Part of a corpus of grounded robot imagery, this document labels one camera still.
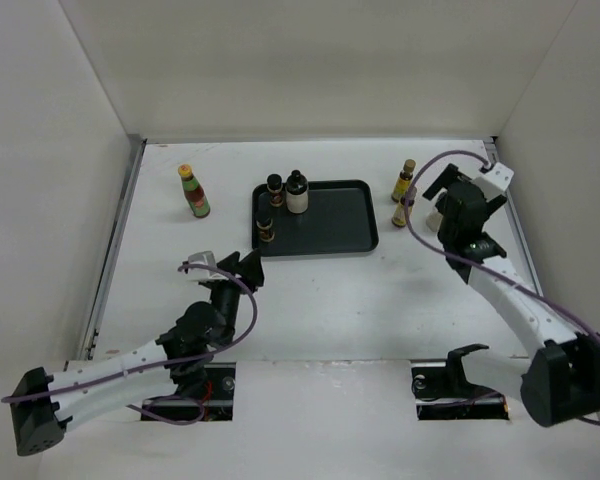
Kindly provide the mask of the small spice jar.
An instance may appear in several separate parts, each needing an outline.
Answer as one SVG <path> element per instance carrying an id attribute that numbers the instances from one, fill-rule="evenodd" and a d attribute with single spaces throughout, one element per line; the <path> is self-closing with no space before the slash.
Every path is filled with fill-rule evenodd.
<path id="1" fill-rule="evenodd" d="M 263 243 L 270 243 L 275 238 L 275 232 L 273 231 L 273 220 L 272 218 L 262 212 L 256 218 L 256 227 L 258 231 L 258 238 Z"/>
<path id="2" fill-rule="evenodd" d="M 270 205 L 274 208 L 281 207 L 284 203 L 282 177 L 279 174 L 270 174 L 267 177 L 266 187 Z"/>

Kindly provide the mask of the white powder shaker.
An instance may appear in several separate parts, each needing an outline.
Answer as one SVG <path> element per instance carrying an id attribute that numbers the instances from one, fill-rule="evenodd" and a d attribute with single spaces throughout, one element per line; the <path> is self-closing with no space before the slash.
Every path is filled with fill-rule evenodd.
<path id="1" fill-rule="evenodd" d="M 439 231 L 443 219 L 443 214 L 438 209 L 438 203 L 439 199 L 432 204 L 432 209 L 425 219 L 427 228 L 433 233 Z"/>
<path id="2" fill-rule="evenodd" d="M 307 178 L 299 170 L 293 170 L 285 183 L 286 205 L 292 214 L 302 214 L 308 209 L 308 190 Z"/>

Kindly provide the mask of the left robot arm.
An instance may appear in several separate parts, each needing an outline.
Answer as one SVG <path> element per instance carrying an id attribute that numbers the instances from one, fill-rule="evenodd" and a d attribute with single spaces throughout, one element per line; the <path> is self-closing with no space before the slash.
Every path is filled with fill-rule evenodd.
<path id="1" fill-rule="evenodd" d="M 178 268 L 208 289 L 156 339 L 131 351 L 75 370 L 25 373 L 8 405 L 18 456 L 40 454 L 84 423 L 148 400 L 195 399 L 213 358 L 245 339 L 236 332 L 241 298 L 254 303 L 265 275 L 259 250 L 216 260 L 210 251 L 189 256 Z"/>

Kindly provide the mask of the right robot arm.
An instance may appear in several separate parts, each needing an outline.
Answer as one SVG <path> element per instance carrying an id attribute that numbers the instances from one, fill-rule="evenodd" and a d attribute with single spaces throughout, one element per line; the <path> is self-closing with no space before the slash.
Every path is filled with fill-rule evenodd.
<path id="1" fill-rule="evenodd" d="M 460 347 L 448 353 L 443 380 L 459 396 L 481 386 L 514 397 L 537 424 L 550 427 L 600 411 L 600 343 L 534 298 L 506 251 L 485 232 L 486 221 L 506 202 L 512 176 L 495 166 L 470 179 L 450 164 L 423 194 L 442 216 L 437 237 L 449 266 L 527 352 L 514 361 L 486 345 Z"/>

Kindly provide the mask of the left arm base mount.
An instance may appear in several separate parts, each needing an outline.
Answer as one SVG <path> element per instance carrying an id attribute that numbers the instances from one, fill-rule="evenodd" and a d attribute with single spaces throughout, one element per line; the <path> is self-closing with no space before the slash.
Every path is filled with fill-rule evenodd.
<path id="1" fill-rule="evenodd" d="M 143 401 L 141 420 L 190 423 L 202 415 L 200 420 L 203 422 L 232 421 L 236 364 L 209 363 L 204 366 L 204 374 L 197 379 L 202 379 L 202 382 L 189 391 L 163 400 Z"/>

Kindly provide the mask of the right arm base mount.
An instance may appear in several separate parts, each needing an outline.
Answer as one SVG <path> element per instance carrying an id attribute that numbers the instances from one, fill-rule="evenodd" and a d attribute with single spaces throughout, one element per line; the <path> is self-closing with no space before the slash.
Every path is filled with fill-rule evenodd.
<path id="1" fill-rule="evenodd" d="M 411 392 L 420 421 L 509 420 L 506 398 L 470 383 L 462 359 L 488 346 L 470 344 L 451 350 L 444 359 L 411 363 Z"/>

